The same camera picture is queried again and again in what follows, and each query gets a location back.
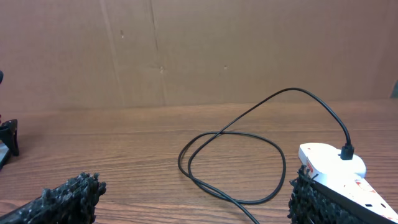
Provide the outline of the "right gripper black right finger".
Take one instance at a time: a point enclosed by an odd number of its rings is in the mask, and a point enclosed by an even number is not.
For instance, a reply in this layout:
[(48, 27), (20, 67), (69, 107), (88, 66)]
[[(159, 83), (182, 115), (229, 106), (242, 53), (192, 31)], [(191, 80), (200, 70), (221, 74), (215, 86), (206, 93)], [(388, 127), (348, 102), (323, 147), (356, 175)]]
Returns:
[(393, 224), (386, 217), (364, 208), (310, 177), (307, 166), (290, 181), (293, 191), (287, 218), (297, 224)]

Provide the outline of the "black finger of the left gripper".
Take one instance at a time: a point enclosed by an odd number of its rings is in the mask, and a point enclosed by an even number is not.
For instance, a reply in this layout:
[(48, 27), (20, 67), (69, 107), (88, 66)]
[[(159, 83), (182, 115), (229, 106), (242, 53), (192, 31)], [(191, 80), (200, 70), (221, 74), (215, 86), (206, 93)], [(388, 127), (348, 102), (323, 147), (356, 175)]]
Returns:
[(13, 156), (19, 155), (17, 143), (18, 120), (12, 119), (1, 125), (1, 141), (7, 146)]

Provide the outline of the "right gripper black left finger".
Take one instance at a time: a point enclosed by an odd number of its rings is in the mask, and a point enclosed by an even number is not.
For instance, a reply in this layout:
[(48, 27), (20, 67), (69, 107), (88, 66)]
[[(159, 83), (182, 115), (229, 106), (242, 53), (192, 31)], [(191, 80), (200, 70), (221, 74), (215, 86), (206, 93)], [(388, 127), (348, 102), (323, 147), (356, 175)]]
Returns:
[(82, 172), (35, 200), (1, 216), (1, 224), (92, 224), (95, 207), (106, 192), (99, 174)]

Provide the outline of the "dark blue Galaxy smartphone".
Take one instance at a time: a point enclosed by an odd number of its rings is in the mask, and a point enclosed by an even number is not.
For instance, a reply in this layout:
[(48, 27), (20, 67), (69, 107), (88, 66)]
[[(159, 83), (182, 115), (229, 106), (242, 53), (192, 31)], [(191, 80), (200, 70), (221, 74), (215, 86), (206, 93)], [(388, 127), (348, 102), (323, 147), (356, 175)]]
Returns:
[(0, 143), (0, 169), (7, 163), (10, 156), (10, 149), (4, 143)]

